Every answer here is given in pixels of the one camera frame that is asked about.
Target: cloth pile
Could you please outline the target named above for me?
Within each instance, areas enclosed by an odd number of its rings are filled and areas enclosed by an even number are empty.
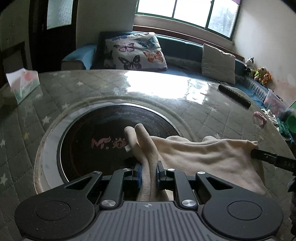
[[[270,197],[264,186],[262,162],[251,158],[257,141],[205,137],[202,142],[171,136],[166,139],[149,136],[142,124],[126,127],[125,136],[133,155],[142,164],[142,186],[138,201],[165,201],[167,193],[158,191],[158,160],[165,169],[175,168],[194,176],[205,171],[237,186]]]
[[[271,110],[266,110],[266,109],[261,109],[261,110],[275,126],[278,126],[276,116],[271,113]]]
[[[281,133],[282,137],[285,139],[288,146],[291,147],[292,144],[294,143],[294,138],[292,137],[286,123],[281,121],[279,118],[277,118],[277,122],[279,124],[278,131]]]

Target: stuffed toy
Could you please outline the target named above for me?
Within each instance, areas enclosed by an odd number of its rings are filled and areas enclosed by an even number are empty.
[[[255,75],[254,75],[254,80],[258,81],[258,82],[261,82],[264,75],[267,74],[268,71],[265,67],[263,68],[258,68],[257,71],[255,72]]]
[[[262,78],[260,84],[262,84],[264,87],[266,87],[267,82],[272,80],[271,77],[272,77],[272,76],[271,76],[270,73],[265,74],[265,75],[263,76],[263,78]]]
[[[256,70],[254,69],[254,58],[248,58],[245,62],[245,68],[249,76],[254,78]]]

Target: green window frame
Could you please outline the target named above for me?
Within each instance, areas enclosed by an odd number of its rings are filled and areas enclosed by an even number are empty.
[[[231,31],[231,34],[230,34],[230,37],[226,36],[226,35],[223,35],[221,33],[218,33],[212,29],[209,29],[208,26],[209,26],[209,23],[210,23],[210,18],[211,18],[211,15],[212,15],[212,11],[213,11],[213,6],[214,6],[214,2],[215,0],[212,0],[211,1],[211,7],[210,7],[210,11],[209,11],[209,15],[207,17],[207,23],[206,23],[206,26],[205,27],[202,27],[202,26],[199,26],[199,25],[196,25],[194,23],[190,23],[190,22],[186,22],[186,21],[183,21],[183,20],[179,20],[179,19],[175,19],[174,18],[174,15],[175,15],[175,10],[176,10],[176,5],[177,5],[177,1],[178,0],[175,0],[175,6],[174,6],[174,9],[173,9],[173,14],[172,14],[172,17],[166,17],[166,16],[161,16],[161,15],[156,15],[156,14],[150,14],[150,13],[143,13],[143,12],[138,12],[138,7],[139,7],[139,1],[140,0],[137,0],[137,5],[136,5],[136,12],[135,14],[138,14],[138,15],[147,15],[147,16],[152,16],[152,17],[159,17],[159,18],[165,18],[165,19],[169,19],[169,20],[174,20],[176,22],[180,22],[180,23],[186,23],[188,25],[191,25],[191,26],[194,26],[194,27],[197,27],[197,28],[201,28],[201,29],[204,29],[204,30],[207,30],[209,32],[212,32],[214,34],[217,34],[225,39],[228,39],[228,40],[232,40],[233,38],[233,34],[235,32],[235,27],[237,25],[237,19],[238,19],[238,15],[239,15],[239,11],[240,11],[240,5],[238,5],[238,9],[237,9],[237,14],[236,14],[236,17],[235,17],[235,21],[234,21],[234,25],[233,25],[233,28],[232,28],[232,31]]]

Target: window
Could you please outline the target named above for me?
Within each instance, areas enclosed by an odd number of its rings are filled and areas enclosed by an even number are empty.
[[[232,38],[241,0],[138,0],[136,14],[187,23]]]
[[[73,0],[49,0],[47,8],[47,29],[70,25]]]

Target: blue sofa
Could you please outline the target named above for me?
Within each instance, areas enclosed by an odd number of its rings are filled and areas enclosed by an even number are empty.
[[[105,39],[134,33],[138,32],[101,32],[97,44],[85,45],[66,56],[62,61],[62,70],[103,69]],[[201,74],[202,45],[160,34],[156,36],[168,65],[162,73],[219,83]],[[245,76],[245,64],[238,59],[235,60],[235,75],[236,84],[232,86],[245,92],[259,107],[264,108],[263,101],[268,89]]]

